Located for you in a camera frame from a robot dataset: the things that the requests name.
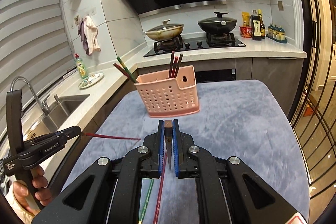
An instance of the hanging towel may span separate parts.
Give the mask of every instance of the hanging towel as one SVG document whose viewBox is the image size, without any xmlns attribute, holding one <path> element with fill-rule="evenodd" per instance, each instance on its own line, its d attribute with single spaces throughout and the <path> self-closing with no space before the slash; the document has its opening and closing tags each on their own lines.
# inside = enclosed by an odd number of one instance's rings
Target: hanging towel
<svg viewBox="0 0 336 224">
<path fill-rule="evenodd" d="M 89 46 L 87 44 L 87 38 L 85 35 L 85 20 L 81 20 L 78 25 L 78 34 L 81 36 L 81 41 L 83 43 L 83 49 L 86 52 L 86 55 L 90 55 L 89 53 Z"/>
<path fill-rule="evenodd" d="M 89 47 L 89 54 L 91 55 L 94 51 L 100 52 L 100 47 L 97 41 L 98 29 L 90 16 L 85 17 L 84 33 Z"/>
</svg>

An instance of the human hand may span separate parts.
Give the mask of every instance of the human hand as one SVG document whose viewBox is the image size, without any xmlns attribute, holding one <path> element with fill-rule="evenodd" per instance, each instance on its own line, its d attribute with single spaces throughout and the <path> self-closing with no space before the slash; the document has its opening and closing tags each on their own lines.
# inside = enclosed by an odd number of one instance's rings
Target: human hand
<svg viewBox="0 0 336 224">
<path fill-rule="evenodd" d="M 35 193 L 35 197 L 41 202 L 43 206 L 47 206 L 53 200 L 50 190 L 48 188 L 44 188 L 48 185 L 48 181 L 43 176 L 44 170 L 41 166 L 38 166 L 35 169 L 38 173 L 38 176 L 33 178 L 32 183 L 35 188 L 41 188 L 38 192 Z M 26 186 L 20 184 L 17 181 L 13 182 L 13 193 L 16 200 L 26 211 L 33 215 L 37 215 L 39 213 L 38 210 L 33 210 L 30 208 L 26 201 L 26 197 L 29 195 L 29 191 Z"/>
</svg>

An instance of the table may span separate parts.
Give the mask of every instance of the table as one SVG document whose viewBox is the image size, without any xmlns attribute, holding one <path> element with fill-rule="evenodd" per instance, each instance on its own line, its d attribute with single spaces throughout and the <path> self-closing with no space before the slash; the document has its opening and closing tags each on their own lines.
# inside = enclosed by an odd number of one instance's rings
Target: table
<svg viewBox="0 0 336 224">
<path fill-rule="evenodd" d="M 197 84 L 201 110 L 177 117 L 180 131 L 213 156 L 238 156 L 307 220 L 309 187 L 305 164 L 293 130 L 266 85 L 257 80 Z M 71 171 L 64 188 L 98 158 L 123 157 L 158 128 L 137 91 L 127 94 L 97 134 L 141 137 L 133 140 L 92 138 Z M 143 201 L 149 180 L 142 184 Z M 152 224 L 159 180 L 155 180 L 144 224 Z M 159 223 L 199 223 L 194 179 L 179 180 L 166 168 Z"/>
</svg>

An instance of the glass door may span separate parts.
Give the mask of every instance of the glass door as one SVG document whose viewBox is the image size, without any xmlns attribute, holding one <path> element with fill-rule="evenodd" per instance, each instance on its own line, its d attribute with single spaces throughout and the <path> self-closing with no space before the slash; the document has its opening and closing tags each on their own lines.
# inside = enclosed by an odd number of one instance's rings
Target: glass door
<svg viewBox="0 0 336 224">
<path fill-rule="evenodd" d="M 314 223 L 336 193 L 336 0 L 310 0 L 310 8 L 310 66 L 291 123 L 305 160 Z"/>
</svg>

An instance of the pan lid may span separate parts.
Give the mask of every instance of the pan lid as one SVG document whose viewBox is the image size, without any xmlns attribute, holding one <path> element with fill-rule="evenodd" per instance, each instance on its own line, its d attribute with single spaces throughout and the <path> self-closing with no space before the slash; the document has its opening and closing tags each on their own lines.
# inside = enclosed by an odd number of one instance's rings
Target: pan lid
<svg viewBox="0 0 336 224">
<path fill-rule="evenodd" d="M 226 14 L 228 14 L 228 12 L 226 12 L 226 13 L 214 12 L 214 13 L 216 14 L 217 17 L 209 17 L 209 18 L 206 18 L 206 19 L 202 19 L 198 23 L 220 23 L 222 21 L 237 22 L 237 20 L 234 19 L 234 18 L 222 17 L 222 15 L 226 15 Z"/>
<path fill-rule="evenodd" d="M 168 21 L 170 21 L 170 19 L 163 20 L 162 21 L 162 25 L 156 26 L 156 27 L 148 30 L 147 32 L 161 31 L 161 30 L 166 30 L 166 29 L 170 29 L 170 28 L 176 28 L 176 27 L 183 27 L 184 26 L 184 24 L 179 24 L 179 23 L 170 23 L 170 24 L 168 24 Z"/>
</svg>

